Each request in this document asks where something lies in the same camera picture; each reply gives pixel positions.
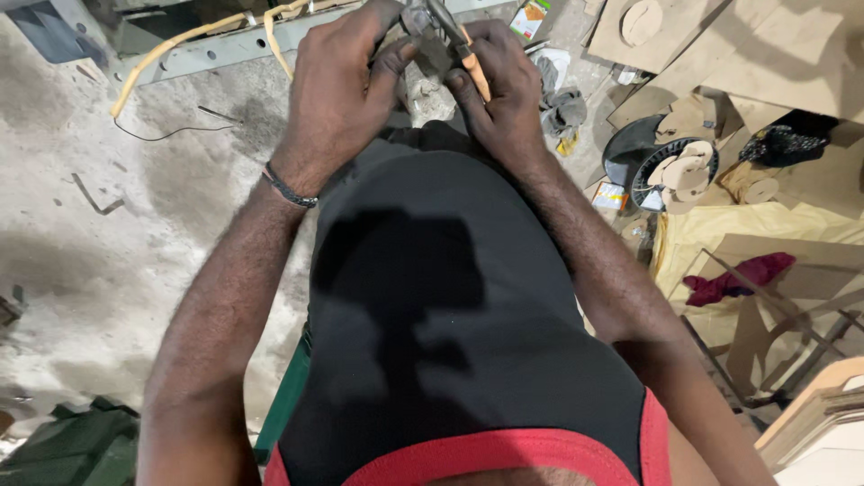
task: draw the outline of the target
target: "wristband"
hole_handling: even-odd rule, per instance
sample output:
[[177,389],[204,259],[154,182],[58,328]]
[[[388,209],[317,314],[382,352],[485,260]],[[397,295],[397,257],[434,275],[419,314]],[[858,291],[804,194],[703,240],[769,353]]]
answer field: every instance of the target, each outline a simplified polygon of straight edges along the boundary
[[271,186],[276,188],[285,199],[290,202],[293,202],[297,206],[303,206],[304,208],[314,208],[315,205],[318,204],[317,197],[303,197],[301,195],[297,195],[296,192],[291,190],[285,182],[279,180],[279,177],[276,176],[276,172],[273,171],[273,167],[270,166],[270,162],[267,162],[267,165],[264,165],[264,170],[262,171],[261,176],[270,183]]

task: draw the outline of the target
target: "concrete floor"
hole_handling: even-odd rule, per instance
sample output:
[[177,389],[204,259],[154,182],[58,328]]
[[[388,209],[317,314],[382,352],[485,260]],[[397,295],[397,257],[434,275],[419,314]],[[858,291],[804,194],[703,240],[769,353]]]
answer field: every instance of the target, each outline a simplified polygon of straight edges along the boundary
[[[605,118],[613,108],[604,90],[614,82],[601,86],[610,65],[579,46],[591,21],[583,6],[568,2],[550,38],[552,47],[573,55],[564,85],[589,98],[577,151],[562,161],[585,187],[602,175],[600,151],[612,134]],[[286,57],[293,64],[294,53]],[[98,73],[89,60],[80,64]],[[17,420],[2,455],[58,402],[107,394],[141,405],[178,300],[281,135],[289,87],[273,58],[140,86],[119,121],[141,136],[222,126],[197,113],[197,105],[245,121],[242,128],[185,131],[148,143],[113,126],[108,109],[117,93],[105,79],[89,79],[79,63],[48,64],[6,16],[0,16],[0,67],[0,295],[9,299],[12,285],[20,285],[29,305],[20,321],[0,329],[0,410]],[[412,82],[409,93],[423,97]],[[434,81],[425,95],[437,90],[449,96]],[[448,103],[416,117],[452,116],[452,97]],[[118,198],[125,205],[97,214],[72,173],[100,207]],[[306,316],[315,217],[312,211],[303,223],[246,375],[252,434]]]

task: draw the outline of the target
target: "gray cloth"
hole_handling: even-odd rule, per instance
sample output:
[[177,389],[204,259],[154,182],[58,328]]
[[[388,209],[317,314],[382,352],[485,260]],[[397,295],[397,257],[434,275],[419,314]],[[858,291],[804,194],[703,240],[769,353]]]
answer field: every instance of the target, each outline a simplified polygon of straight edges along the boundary
[[582,93],[576,88],[555,91],[558,70],[549,58],[537,60],[540,80],[543,82],[543,95],[540,98],[540,119],[543,133],[559,138],[573,137],[576,129],[588,117],[588,107]]
[[543,97],[540,110],[543,133],[559,138],[573,137],[579,125],[588,117],[585,99],[575,88],[561,90],[551,97]]

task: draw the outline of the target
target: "stack of boards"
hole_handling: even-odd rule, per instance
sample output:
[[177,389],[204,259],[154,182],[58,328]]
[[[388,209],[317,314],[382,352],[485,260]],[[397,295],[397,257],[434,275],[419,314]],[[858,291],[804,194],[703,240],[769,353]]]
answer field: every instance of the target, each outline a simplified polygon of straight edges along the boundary
[[[781,485],[798,484],[810,469],[822,470],[824,481],[820,484],[834,484],[829,480],[831,471],[825,469],[828,463],[838,457],[864,459],[864,374],[855,375],[864,373],[863,360],[851,358],[846,363],[835,363],[841,366],[835,367],[835,376],[830,377],[833,383],[828,384],[834,386],[808,387],[799,397],[802,400],[793,402],[757,442],[759,454]],[[845,376],[837,380],[841,367],[846,368]],[[826,372],[832,373],[826,368],[813,384],[818,386]],[[864,478],[864,466],[856,464],[853,469],[861,472],[859,478]],[[851,478],[835,479],[837,484],[846,484]]]
[[684,214],[696,206],[708,189],[708,163],[713,155],[714,146],[700,140],[687,144],[681,154],[666,158],[654,169],[648,185],[659,192],[667,213]]

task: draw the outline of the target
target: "man's right hand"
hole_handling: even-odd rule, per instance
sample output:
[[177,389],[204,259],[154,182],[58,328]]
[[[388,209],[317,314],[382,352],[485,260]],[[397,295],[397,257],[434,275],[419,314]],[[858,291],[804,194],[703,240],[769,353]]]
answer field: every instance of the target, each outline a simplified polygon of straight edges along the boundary
[[540,73],[516,34],[500,20],[467,23],[465,30],[489,80],[492,100],[483,104],[462,69],[450,71],[445,82],[472,134],[506,169],[518,173],[549,155],[540,128]]

